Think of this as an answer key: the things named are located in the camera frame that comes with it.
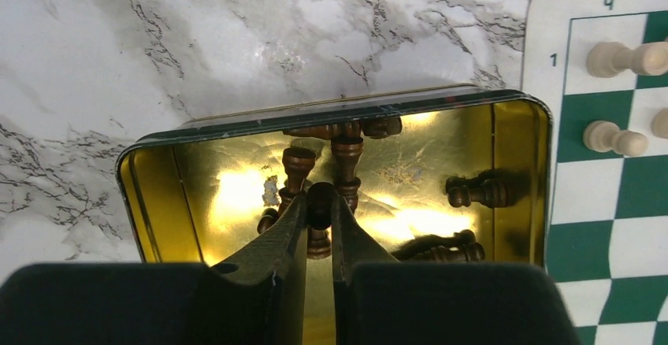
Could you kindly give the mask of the dark brown piece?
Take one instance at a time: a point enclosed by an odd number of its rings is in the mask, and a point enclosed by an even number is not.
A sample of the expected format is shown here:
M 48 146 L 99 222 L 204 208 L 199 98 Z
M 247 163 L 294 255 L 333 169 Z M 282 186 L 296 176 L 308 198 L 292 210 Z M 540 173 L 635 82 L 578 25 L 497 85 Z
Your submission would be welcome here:
M 315 230 L 326 230 L 332 223 L 336 189 L 328 182 L 313 184 L 306 193 L 306 223 Z

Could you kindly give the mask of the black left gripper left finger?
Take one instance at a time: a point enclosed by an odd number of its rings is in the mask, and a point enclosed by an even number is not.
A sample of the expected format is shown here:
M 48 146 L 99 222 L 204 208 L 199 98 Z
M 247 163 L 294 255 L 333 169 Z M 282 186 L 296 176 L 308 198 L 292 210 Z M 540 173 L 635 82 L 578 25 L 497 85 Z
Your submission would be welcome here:
M 216 265 L 41 263 L 1 288 L 4 344 L 300 344 L 306 196 Z

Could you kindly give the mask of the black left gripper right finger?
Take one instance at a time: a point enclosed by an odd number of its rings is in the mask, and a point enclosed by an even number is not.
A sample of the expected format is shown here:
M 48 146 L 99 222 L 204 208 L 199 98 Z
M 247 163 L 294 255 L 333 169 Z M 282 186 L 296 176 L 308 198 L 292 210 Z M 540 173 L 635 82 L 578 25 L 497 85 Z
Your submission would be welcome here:
M 522 263 L 400 262 L 331 203 L 339 344 L 577 344 L 553 280 Z

